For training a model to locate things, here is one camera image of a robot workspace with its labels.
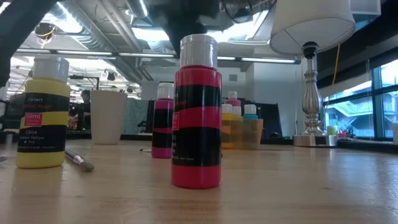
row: pink paint bottle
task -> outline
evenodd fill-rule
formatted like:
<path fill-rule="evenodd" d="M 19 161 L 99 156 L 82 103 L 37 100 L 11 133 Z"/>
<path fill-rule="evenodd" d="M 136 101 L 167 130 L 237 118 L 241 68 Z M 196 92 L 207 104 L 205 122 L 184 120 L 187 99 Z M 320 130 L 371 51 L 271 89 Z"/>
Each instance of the pink paint bottle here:
<path fill-rule="evenodd" d="M 157 87 L 157 101 L 155 101 L 154 110 L 153 158 L 170 159 L 172 157 L 173 97 L 174 84 L 160 83 Z"/>
<path fill-rule="evenodd" d="M 205 34 L 181 40 L 175 74 L 172 183 L 216 187 L 221 179 L 221 74 L 217 41 Z"/>
<path fill-rule="evenodd" d="M 241 101 L 238 100 L 238 92 L 229 91 L 228 100 L 225 101 L 225 104 L 231 104 L 232 106 L 241 106 Z"/>

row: white lampshade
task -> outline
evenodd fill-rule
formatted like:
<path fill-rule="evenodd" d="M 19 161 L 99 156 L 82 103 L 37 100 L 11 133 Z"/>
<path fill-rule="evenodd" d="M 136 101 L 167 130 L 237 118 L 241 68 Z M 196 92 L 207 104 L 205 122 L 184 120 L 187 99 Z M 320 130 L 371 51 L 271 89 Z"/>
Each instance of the white lampshade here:
<path fill-rule="evenodd" d="M 280 54 L 301 54 L 307 42 L 327 50 L 355 32 L 349 0 L 278 0 L 271 48 Z"/>

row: wooden tabletop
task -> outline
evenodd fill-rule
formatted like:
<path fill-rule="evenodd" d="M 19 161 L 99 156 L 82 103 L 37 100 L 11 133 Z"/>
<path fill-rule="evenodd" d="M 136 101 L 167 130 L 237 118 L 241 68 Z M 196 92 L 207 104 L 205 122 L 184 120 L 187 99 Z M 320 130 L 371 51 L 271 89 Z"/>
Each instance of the wooden tabletop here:
<path fill-rule="evenodd" d="M 0 223 L 398 223 L 398 157 L 343 149 L 262 146 L 223 151 L 221 185 L 170 183 L 170 160 L 150 142 L 67 142 L 95 170 L 69 161 L 17 169 L 0 164 Z"/>

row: lamp stand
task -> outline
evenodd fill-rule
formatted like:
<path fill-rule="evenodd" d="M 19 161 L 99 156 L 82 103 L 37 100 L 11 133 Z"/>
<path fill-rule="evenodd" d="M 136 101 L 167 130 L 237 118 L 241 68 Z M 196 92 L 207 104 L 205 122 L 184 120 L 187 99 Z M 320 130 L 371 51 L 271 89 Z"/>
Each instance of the lamp stand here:
<path fill-rule="evenodd" d="M 304 56 L 308 61 L 308 70 L 305 72 L 307 90 L 303 99 L 303 111 L 307 115 L 304 133 L 293 137 L 294 146 L 303 147 L 330 147 L 336 146 L 337 136 L 324 134 L 319 128 L 319 112 L 322 107 L 322 98 L 317 87 L 318 72 L 314 59 L 317 56 L 318 45 L 308 42 L 303 46 Z"/>

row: table lamp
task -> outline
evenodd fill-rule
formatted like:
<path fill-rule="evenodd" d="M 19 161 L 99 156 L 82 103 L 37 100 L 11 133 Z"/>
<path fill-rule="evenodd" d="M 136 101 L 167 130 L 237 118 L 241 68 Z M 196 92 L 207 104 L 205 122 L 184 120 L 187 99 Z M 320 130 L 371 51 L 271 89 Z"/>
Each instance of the table lamp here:
<path fill-rule="evenodd" d="M 317 87 L 317 52 L 344 42 L 355 32 L 349 0 L 278 0 L 270 47 L 284 55 L 301 55 L 308 62 L 303 111 L 307 130 L 294 136 L 295 146 L 335 146 L 337 136 L 324 134 L 318 114 L 322 98 Z"/>

